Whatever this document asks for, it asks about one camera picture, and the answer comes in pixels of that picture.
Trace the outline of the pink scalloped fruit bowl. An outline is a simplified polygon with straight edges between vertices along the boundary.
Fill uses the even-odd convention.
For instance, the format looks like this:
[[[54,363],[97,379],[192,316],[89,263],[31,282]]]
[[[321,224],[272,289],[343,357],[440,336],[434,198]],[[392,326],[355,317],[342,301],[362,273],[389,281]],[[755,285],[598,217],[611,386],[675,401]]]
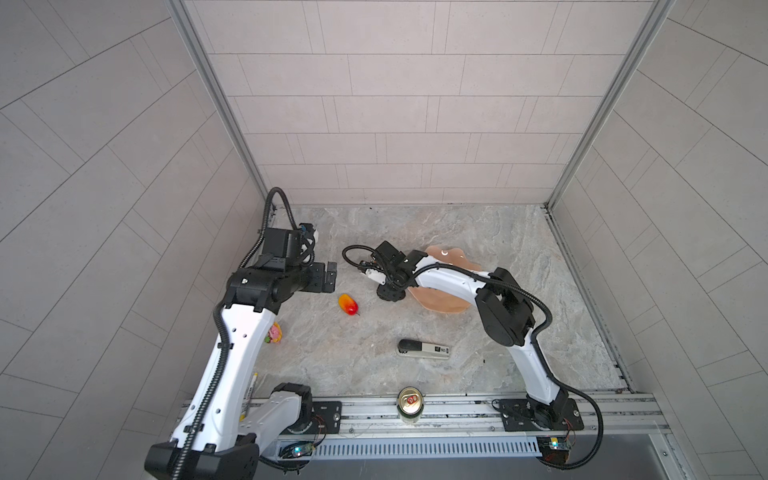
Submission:
[[[433,264],[448,264],[487,275],[488,272],[466,258],[460,248],[443,248],[431,245],[426,248],[427,256],[416,266],[422,268]],[[470,278],[467,274],[451,269],[434,268],[416,278],[416,286],[409,287],[409,293],[427,310],[437,313],[458,314],[476,306],[476,291],[484,286],[483,282]]]

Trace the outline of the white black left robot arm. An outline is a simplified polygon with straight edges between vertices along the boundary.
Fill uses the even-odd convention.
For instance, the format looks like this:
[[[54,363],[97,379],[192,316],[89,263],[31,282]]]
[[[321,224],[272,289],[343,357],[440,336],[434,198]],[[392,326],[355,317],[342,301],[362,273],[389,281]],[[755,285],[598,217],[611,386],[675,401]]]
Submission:
[[[287,428],[311,421],[308,386],[283,384],[258,407],[243,433],[243,403],[256,359],[281,306],[297,292],[332,293],[335,263],[315,259],[316,230],[288,219],[264,222],[227,281],[212,318],[217,339],[196,393],[166,442],[150,447],[145,471],[156,479],[251,479],[261,451]]]

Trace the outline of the red orange fake mango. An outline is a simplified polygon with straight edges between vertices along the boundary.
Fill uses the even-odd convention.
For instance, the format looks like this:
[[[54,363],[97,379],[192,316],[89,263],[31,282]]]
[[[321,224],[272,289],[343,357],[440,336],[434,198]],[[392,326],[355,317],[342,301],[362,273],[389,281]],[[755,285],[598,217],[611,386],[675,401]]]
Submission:
[[[342,294],[339,296],[338,305],[344,313],[350,316],[357,315],[359,312],[359,306],[357,302],[348,294]]]

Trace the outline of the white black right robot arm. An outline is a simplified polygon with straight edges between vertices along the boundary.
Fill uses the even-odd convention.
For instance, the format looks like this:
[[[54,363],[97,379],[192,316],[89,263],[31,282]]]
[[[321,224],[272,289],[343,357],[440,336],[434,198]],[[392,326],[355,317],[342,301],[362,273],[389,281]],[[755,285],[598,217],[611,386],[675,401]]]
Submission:
[[[538,335],[553,323],[552,312],[543,301],[522,289],[508,270],[499,267],[492,272],[475,271],[443,262],[424,251],[405,254],[387,241],[376,248],[349,245],[341,255],[347,264],[378,283],[377,295],[382,300],[398,302],[405,298],[407,289],[422,287],[474,304],[485,333],[507,348],[526,387],[525,400],[516,405],[494,400],[492,408],[503,418],[528,421],[542,430],[564,426],[570,434],[575,427],[567,414],[574,394],[594,409],[597,433],[593,446],[573,462],[549,446],[539,462],[567,471],[594,459],[605,430],[600,406],[590,395],[555,376],[538,342]]]

